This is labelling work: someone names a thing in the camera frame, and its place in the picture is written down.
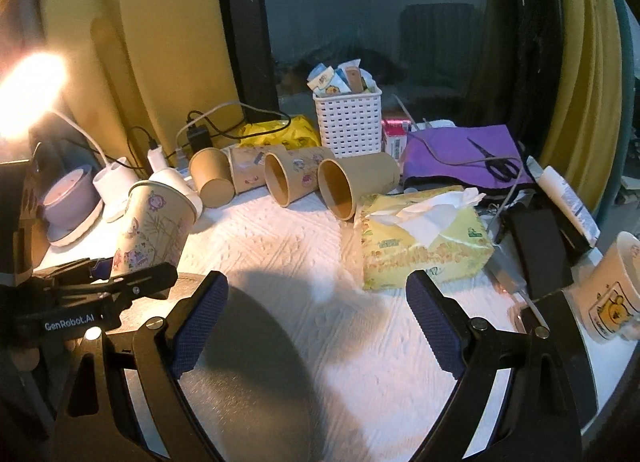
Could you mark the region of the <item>white plastic basket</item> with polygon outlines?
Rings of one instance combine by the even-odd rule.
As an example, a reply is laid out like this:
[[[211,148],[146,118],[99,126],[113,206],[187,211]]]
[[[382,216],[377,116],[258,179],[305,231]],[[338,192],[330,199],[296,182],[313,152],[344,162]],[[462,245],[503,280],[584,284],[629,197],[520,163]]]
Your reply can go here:
[[[382,149],[382,90],[327,97],[312,95],[322,146],[337,158]]]

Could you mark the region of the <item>yellow plastic bag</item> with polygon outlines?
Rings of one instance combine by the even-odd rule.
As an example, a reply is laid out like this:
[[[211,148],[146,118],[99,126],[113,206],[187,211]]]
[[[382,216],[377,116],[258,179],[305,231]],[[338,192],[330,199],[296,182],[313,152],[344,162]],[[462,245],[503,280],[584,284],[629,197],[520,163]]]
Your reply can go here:
[[[290,120],[246,124],[241,128],[240,147],[265,147],[282,144],[286,150],[321,146],[318,130],[305,115]]]

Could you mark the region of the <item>purple cloth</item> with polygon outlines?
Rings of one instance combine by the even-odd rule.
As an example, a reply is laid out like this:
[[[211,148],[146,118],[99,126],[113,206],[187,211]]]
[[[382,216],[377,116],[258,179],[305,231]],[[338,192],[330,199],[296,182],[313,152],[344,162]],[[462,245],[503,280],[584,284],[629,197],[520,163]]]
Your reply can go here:
[[[495,156],[507,156],[520,168],[514,182],[499,182],[483,165],[473,165],[483,156],[466,140],[470,137]],[[491,194],[505,194],[511,187],[534,184],[511,133],[504,125],[480,127],[431,127],[411,133],[402,162],[404,186],[425,187],[459,184]]]

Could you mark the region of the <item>white desk lamp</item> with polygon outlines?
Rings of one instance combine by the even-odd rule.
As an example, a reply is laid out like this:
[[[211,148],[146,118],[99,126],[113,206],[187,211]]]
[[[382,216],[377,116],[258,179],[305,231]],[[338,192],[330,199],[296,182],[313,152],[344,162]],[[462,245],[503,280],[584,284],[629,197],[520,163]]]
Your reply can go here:
[[[92,183],[106,209],[103,219],[114,222],[125,214],[129,191],[136,181],[127,182],[126,167],[107,159],[96,138],[55,107],[66,82],[66,65],[60,55],[34,52],[18,62],[1,81],[1,141],[14,144],[25,140],[45,115],[56,115],[96,148],[104,167]]]

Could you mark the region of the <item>white tube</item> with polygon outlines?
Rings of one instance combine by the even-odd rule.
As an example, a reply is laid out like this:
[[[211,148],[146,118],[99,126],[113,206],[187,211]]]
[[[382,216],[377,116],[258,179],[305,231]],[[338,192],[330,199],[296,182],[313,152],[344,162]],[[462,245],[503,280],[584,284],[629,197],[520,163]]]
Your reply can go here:
[[[542,168],[532,156],[527,158],[526,164],[538,186],[570,222],[578,236],[588,244],[588,248],[594,248],[600,237],[600,228],[567,180],[551,165]]]

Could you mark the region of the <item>plain brown paper cup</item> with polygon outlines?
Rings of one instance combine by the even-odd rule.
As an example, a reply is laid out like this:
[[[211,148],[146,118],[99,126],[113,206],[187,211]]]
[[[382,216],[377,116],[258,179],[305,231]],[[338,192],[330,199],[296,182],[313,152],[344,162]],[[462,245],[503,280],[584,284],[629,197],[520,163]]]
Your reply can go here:
[[[206,208],[220,208],[235,196],[228,156],[213,147],[195,152],[189,163],[194,186]]]

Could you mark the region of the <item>cartoon paper cup lying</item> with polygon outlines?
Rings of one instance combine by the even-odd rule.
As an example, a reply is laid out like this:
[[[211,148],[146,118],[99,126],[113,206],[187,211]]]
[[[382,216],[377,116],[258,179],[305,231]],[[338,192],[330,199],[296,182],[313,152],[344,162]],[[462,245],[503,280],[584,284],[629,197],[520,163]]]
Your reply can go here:
[[[282,144],[231,148],[228,156],[235,192],[243,193],[265,185],[264,162],[266,155],[270,152],[284,150]]]

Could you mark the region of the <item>white charger plug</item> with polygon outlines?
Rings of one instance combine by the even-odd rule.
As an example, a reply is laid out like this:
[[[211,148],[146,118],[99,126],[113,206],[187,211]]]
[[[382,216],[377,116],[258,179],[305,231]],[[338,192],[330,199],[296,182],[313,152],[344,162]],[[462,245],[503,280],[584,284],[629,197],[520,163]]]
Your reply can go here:
[[[152,168],[152,172],[159,172],[160,170],[166,170],[169,167],[163,147],[158,144],[155,148],[149,148],[146,158]]]

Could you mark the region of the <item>white printed paper cup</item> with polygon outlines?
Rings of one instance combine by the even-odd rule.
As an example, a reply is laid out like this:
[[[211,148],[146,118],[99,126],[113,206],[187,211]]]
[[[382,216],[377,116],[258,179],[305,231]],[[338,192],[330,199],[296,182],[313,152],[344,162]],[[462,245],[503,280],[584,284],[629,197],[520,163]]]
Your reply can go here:
[[[198,193],[189,186],[178,170],[166,167],[163,170],[154,172],[150,176],[150,179],[152,182],[161,182],[162,184],[168,185],[183,194],[194,207],[196,218],[200,218],[204,208],[203,202]]]

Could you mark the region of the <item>brown paper cup rightmost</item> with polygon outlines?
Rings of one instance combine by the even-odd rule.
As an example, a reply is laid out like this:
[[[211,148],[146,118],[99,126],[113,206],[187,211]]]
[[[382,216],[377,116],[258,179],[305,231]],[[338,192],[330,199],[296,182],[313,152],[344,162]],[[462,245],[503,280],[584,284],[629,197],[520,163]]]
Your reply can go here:
[[[359,200],[393,191],[400,182],[397,162],[385,152],[325,159],[318,167],[322,199],[341,220],[354,217]]]

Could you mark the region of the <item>floral printed paper cup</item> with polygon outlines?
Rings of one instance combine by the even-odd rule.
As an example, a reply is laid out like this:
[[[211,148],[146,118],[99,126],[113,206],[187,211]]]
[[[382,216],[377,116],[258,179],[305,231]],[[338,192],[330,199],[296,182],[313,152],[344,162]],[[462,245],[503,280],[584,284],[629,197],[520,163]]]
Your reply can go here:
[[[122,216],[111,277],[162,263],[177,267],[196,216],[192,203],[175,188],[152,180],[134,184]]]

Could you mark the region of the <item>purple bowl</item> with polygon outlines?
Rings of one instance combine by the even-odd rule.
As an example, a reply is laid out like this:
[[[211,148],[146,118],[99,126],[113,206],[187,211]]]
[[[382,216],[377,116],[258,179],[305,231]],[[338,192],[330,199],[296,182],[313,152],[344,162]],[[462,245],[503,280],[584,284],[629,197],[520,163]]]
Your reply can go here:
[[[96,208],[99,193],[94,188],[93,168],[81,165],[59,179],[43,199],[43,215],[53,227],[72,230]]]

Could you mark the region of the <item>yellow curtain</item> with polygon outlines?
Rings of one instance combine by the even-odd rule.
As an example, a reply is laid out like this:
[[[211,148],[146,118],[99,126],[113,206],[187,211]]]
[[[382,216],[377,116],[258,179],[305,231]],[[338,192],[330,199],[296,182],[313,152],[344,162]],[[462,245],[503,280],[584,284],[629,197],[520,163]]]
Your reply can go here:
[[[615,158],[622,118],[622,43],[614,0],[561,0],[558,94],[541,163],[595,210]]]

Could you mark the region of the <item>pink small box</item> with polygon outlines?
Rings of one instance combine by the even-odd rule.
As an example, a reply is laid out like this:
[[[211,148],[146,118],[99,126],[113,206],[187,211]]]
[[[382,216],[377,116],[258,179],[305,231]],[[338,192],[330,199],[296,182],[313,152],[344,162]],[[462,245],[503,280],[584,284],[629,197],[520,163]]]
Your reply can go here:
[[[410,122],[401,118],[382,119],[382,150],[396,162],[401,160],[407,147]]]

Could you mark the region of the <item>white bear mug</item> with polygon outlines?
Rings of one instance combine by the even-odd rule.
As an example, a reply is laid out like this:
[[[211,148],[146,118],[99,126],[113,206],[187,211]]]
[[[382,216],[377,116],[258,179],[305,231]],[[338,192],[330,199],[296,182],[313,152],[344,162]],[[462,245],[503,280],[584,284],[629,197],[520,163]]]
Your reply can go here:
[[[582,324],[598,343],[611,341],[638,321],[639,239],[621,231],[578,286],[575,300]]]

